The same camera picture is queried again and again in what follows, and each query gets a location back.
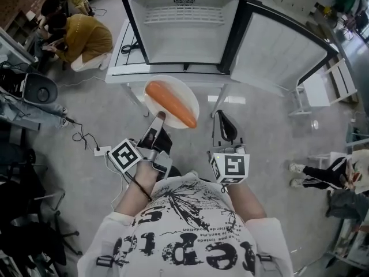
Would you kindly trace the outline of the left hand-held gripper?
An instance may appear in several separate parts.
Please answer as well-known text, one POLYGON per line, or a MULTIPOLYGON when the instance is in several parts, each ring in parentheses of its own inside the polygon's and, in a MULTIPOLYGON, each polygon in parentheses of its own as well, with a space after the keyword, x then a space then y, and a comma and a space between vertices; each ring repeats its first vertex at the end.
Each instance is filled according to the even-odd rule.
POLYGON ((167 179, 172 167, 169 156, 172 140, 163 128, 165 118, 165 112, 159 111, 138 144, 126 138, 107 152, 122 174, 145 160, 151 162, 152 168, 160 173, 159 180, 167 179))

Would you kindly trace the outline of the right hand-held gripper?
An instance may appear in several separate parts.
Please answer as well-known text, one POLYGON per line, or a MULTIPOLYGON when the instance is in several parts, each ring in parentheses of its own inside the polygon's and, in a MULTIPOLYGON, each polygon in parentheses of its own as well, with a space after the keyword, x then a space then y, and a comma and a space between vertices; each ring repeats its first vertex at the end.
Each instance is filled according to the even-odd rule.
POLYGON ((248 178, 250 155, 243 140, 235 141, 236 126, 223 110, 213 119, 213 148, 207 151, 208 161, 218 184, 240 184, 248 178))

